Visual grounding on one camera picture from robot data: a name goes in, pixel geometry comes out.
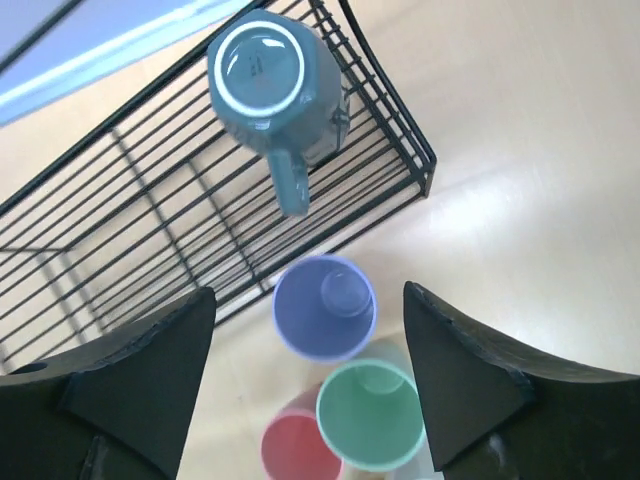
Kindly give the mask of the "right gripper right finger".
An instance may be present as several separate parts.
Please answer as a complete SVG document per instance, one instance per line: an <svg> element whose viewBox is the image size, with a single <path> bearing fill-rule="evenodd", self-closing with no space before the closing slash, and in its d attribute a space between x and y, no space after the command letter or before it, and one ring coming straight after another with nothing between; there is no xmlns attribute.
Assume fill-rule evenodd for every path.
<svg viewBox="0 0 640 480"><path fill-rule="evenodd" d="M420 284L403 320L434 469L447 479L635 479L639 378L568 360Z"/></svg>

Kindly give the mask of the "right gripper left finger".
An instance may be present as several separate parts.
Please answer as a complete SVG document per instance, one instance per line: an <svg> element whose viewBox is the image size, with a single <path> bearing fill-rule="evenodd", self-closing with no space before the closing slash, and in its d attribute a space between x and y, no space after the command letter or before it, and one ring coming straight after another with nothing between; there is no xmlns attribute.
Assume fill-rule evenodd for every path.
<svg viewBox="0 0 640 480"><path fill-rule="evenodd" d="M201 287L2 376L2 478L176 478L215 318Z"/></svg>

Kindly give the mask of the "blue-grey mug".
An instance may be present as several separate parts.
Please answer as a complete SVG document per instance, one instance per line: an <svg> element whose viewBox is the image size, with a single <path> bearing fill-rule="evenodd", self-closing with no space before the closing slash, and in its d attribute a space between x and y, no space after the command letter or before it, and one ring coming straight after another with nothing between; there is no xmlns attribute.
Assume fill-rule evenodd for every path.
<svg viewBox="0 0 640 480"><path fill-rule="evenodd" d="M349 95L329 47L305 23L256 9L223 28L207 60L216 116L267 160L281 212L306 215L310 168L350 130Z"/></svg>

